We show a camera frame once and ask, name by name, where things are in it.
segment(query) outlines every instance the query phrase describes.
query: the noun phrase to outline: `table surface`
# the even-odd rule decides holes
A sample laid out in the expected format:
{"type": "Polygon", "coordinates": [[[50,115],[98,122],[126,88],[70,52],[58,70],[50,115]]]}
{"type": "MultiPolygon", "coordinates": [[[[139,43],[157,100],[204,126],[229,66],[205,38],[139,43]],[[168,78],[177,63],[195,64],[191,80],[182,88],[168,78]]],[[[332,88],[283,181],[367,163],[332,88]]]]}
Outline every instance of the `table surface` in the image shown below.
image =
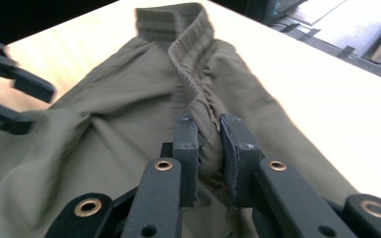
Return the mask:
{"type": "MultiPolygon", "coordinates": [[[[50,81],[55,100],[136,36],[134,9],[189,2],[122,0],[8,46],[11,58],[50,81]]],[[[381,197],[381,78],[211,2],[215,37],[236,47],[294,124],[360,191],[381,197]]],[[[49,107],[0,78],[0,103],[49,107]]]]}

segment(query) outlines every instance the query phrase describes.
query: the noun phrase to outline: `ribbed waistband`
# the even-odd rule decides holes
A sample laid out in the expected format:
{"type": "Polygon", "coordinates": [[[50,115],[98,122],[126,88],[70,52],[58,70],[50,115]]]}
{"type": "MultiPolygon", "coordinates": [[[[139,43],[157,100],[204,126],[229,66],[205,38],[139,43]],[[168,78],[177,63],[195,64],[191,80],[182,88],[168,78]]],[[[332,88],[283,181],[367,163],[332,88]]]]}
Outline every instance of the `ribbed waistband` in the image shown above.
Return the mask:
{"type": "Polygon", "coordinates": [[[213,28],[198,3],[136,10],[139,37],[148,41],[171,41],[169,57],[177,72],[188,80],[192,97],[199,88],[191,79],[195,65],[213,41],[213,28]]]}

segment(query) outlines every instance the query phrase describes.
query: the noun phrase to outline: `olive green pants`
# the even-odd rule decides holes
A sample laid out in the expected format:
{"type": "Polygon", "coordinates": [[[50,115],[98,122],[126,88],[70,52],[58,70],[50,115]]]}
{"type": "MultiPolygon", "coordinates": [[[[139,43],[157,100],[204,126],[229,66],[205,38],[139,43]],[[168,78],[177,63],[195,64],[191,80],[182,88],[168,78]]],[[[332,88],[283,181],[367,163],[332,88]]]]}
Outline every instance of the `olive green pants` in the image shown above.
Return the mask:
{"type": "Polygon", "coordinates": [[[253,235],[250,210],[224,205],[221,113],[242,118],[268,157],[293,163],[322,196],[343,203],[355,192],[235,49],[213,38],[200,5],[138,9],[137,19],[138,37],[52,108],[26,113],[37,120],[30,134],[0,132],[0,237],[43,237],[73,198],[129,191],[188,114],[199,129],[201,202],[184,212],[184,237],[253,235]]]}

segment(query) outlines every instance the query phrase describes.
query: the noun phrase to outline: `dark background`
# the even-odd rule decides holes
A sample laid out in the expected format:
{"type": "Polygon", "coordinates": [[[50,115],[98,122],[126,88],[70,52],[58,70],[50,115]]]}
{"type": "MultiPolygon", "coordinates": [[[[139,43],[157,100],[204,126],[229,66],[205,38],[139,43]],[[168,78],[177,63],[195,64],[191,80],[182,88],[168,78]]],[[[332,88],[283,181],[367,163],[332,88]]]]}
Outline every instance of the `dark background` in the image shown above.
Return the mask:
{"type": "MultiPolygon", "coordinates": [[[[0,0],[0,42],[10,44],[115,1],[0,0]]],[[[213,0],[241,14],[249,1],[213,0]]]]}

